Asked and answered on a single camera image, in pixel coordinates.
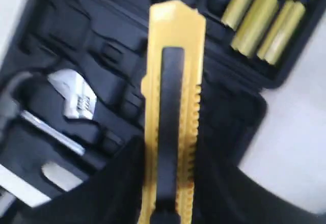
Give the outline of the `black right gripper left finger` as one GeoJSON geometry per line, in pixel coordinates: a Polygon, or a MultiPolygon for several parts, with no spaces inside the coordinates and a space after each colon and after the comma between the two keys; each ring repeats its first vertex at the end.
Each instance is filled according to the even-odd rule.
{"type": "Polygon", "coordinates": [[[18,223],[137,223],[145,171],[145,143],[135,137],[89,180],[21,214],[18,223]]]}

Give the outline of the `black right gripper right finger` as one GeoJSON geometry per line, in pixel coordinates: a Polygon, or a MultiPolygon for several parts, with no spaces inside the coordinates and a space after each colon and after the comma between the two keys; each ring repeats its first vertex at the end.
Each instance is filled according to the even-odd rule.
{"type": "Polygon", "coordinates": [[[197,146],[195,192],[204,223],[325,223],[325,214],[268,192],[205,142],[197,146]]]}

